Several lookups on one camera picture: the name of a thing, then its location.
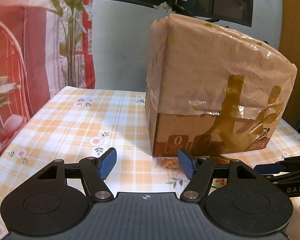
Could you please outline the red yellow snack packet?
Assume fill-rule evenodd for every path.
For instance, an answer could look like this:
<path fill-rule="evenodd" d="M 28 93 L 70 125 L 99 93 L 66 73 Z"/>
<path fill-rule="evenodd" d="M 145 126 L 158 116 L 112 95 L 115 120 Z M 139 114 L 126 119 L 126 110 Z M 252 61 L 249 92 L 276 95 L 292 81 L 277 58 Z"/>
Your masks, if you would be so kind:
<path fill-rule="evenodd" d="M 217 177 L 212 179 L 211 187 L 214 189 L 219 189 L 221 187 L 224 187 L 227 184 L 228 184 L 228 178 Z"/>

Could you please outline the peanut snack packet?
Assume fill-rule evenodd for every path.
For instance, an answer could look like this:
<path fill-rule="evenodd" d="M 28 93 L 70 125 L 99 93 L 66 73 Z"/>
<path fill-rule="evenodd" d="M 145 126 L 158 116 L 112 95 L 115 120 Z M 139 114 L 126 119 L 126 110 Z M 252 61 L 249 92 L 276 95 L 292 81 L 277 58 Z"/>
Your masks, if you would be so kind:
<path fill-rule="evenodd" d="M 179 161 L 177 157 L 158 157 L 156 166 L 165 169 L 179 169 Z"/>

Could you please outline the orange plaid tablecloth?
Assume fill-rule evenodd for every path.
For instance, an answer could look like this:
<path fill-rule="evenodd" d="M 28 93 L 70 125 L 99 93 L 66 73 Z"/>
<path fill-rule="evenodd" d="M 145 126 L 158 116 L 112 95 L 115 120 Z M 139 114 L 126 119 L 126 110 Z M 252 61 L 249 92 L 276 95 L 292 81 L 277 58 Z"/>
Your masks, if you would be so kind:
<path fill-rule="evenodd" d="M 110 147 L 117 161 L 106 184 L 118 192 L 175 192 L 189 180 L 182 169 L 156 166 L 145 94 L 65 87 L 20 130 L 0 156 L 0 206 L 16 187 L 55 159 L 77 163 Z M 7 229 L 0 215 L 0 239 Z"/>

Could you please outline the taped cardboard box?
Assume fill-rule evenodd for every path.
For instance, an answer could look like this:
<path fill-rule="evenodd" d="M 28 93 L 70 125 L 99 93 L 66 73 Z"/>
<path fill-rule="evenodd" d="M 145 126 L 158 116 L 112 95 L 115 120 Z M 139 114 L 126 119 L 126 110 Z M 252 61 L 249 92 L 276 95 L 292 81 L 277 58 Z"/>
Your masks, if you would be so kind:
<path fill-rule="evenodd" d="M 266 43 L 170 14 L 150 27 L 146 114 L 152 154 L 260 150 L 291 95 L 297 68 Z"/>

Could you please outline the red printed backdrop curtain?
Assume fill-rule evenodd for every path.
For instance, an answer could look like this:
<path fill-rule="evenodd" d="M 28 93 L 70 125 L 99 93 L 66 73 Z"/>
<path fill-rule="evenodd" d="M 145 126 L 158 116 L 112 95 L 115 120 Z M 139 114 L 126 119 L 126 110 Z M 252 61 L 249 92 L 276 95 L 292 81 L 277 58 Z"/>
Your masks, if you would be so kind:
<path fill-rule="evenodd" d="M 62 88 L 94 88 L 92 5 L 0 0 L 0 156 Z"/>

